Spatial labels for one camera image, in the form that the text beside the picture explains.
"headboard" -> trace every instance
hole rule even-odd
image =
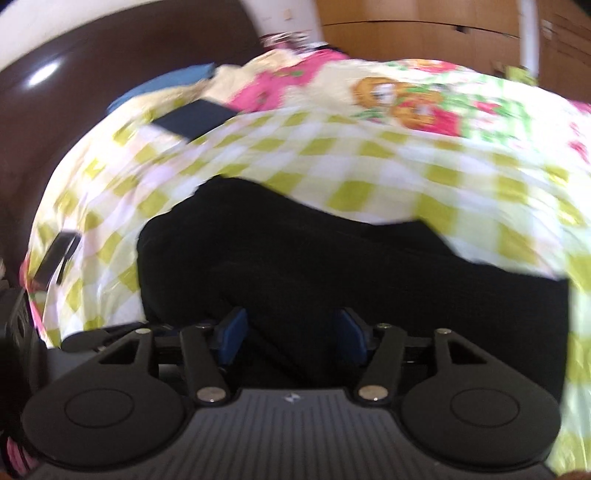
[[[0,257],[9,280],[53,170],[115,98],[171,70],[244,64],[262,52],[239,0],[161,0],[83,25],[1,71]],[[55,72],[30,86],[55,61]]]

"white wall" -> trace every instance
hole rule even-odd
[[[15,0],[0,14],[0,70],[73,28],[154,1],[158,0]],[[312,40],[320,39],[320,21],[314,0],[243,1],[261,35],[312,30]],[[288,8],[293,16],[291,20],[284,19],[284,11]]]

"blue fabric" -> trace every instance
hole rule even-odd
[[[107,114],[113,113],[115,109],[123,105],[127,100],[133,97],[142,95],[144,93],[155,92],[169,87],[178,87],[181,85],[191,85],[199,80],[208,79],[212,75],[215,64],[208,63],[205,65],[193,65],[181,70],[175,70],[173,72],[165,73],[155,79],[148,80],[135,88],[132,88],[129,92],[121,95],[117,100],[109,105]]]

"dark rectangular object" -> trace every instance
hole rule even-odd
[[[235,117],[238,112],[207,100],[177,108],[156,119],[153,123],[169,132],[193,141]]]

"black garment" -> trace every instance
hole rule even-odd
[[[349,306],[410,335],[451,328],[561,395],[568,281],[467,262],[421,222],[353,222],[215,177],[146,224],[138,274],[151,322],[247,308],[252,332],[238,370],[248,385],[333,385],[330,319]]]

